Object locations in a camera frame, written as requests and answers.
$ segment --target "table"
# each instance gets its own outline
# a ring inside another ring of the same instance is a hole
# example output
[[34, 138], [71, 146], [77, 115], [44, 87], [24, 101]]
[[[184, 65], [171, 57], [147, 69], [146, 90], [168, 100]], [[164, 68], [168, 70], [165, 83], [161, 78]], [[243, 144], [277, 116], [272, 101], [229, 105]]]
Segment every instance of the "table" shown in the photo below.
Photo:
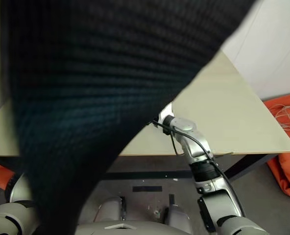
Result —
[[[279, 153], [290, 152], [290, 138], [262, 101], [221, 51], [172, 103], [177, 117], [190, 119], [209, 142], [214, 155], [232, 152], [245, 156], [225, 173], [235, 180]], [[13, 165], [18, 158], [11, 125], [4, 119], [10, 103], [0, 109], [0, 164]], [[121, 152], [121, 156], [174, 155], [170, 138], [152, 125], [146, 126]], [[106, 179], [189, 177], [189, 172], [137, 172], [106, 175]]]

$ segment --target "white wall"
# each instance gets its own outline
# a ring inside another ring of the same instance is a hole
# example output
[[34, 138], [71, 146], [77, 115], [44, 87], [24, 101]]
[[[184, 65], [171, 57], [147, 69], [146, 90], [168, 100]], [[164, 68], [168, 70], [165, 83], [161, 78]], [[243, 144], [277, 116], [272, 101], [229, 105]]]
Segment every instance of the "white wall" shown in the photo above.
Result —
[[290, 0], [258, 0], [222, 49], [260, 98], [290, 93]]

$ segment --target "beige tabletop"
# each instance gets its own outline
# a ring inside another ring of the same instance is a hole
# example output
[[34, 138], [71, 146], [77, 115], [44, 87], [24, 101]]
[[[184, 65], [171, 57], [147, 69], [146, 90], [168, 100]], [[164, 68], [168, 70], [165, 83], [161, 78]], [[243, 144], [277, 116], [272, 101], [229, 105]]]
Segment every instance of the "beige tabletop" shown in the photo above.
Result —
[[[0, 156], [19, 152], [9, 105], [0, 109]], [[290, 152], [290, 138], [221, 51], [172, 106], [177, 117], [197, 124], [214, 154]], [[150, 125], [121, 155], [174, 155], [174, 150], [170, 137]]]

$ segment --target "gray floor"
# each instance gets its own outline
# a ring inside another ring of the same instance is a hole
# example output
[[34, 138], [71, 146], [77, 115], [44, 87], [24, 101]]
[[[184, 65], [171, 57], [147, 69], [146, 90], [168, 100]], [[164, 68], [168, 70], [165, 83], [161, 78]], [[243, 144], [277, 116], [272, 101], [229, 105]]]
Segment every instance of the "gray floor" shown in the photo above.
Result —
[[[241, 156], [219, 158], [226, 169]], [[109, 171], [161, 171], [188, 169], [178, 157], [121, 157]], [[162, 192], [132, 192], [133, 186], [162, 186]], [[267, 165], [233, 182], [246, 215], [273, 235], [290, 235], [290, 197], [284, 195]], [[196, 235], [208, 234], [200, 219], [198, 194], [190, 179], [113, 180], [101, 181], [86, 202], [79, 223], [92, 222], [98, 206], [112, 196], [125, 196], [127, 219], [162, 221], [163, 211], [169, 204], [169, 194], [175, 195], [176, 204], [190, 216]], [[0, 191], [0, 203], [3, 202]]]

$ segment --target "black knit fabric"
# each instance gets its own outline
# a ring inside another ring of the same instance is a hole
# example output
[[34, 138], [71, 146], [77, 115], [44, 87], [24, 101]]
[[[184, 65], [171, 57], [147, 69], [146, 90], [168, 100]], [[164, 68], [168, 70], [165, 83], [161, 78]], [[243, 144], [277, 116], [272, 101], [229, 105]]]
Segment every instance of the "black knit fabric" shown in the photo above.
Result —
[[0, 1], [1, 70], [43, 233], [74, 233], [113, 160], [252, 2]]

